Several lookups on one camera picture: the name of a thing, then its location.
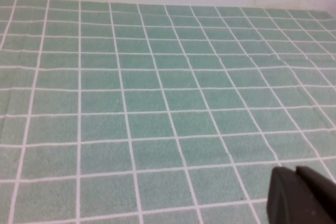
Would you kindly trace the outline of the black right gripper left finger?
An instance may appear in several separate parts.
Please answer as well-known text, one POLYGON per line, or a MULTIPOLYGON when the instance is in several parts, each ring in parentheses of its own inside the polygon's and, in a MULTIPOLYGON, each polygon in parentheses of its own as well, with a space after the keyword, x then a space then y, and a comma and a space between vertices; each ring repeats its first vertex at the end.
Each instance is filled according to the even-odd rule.
POLYGON ((267 198, 269 223, 331 223, 296 169, 272 169, 267 198))

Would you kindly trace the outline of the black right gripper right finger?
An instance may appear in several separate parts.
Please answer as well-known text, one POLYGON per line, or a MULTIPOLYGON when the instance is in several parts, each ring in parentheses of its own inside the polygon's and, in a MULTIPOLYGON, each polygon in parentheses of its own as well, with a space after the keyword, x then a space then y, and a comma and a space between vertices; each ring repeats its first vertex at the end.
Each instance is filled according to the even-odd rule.
POLYGON ((308 166, 297 166, 296 174, 335 223, 335 183, 308 166))

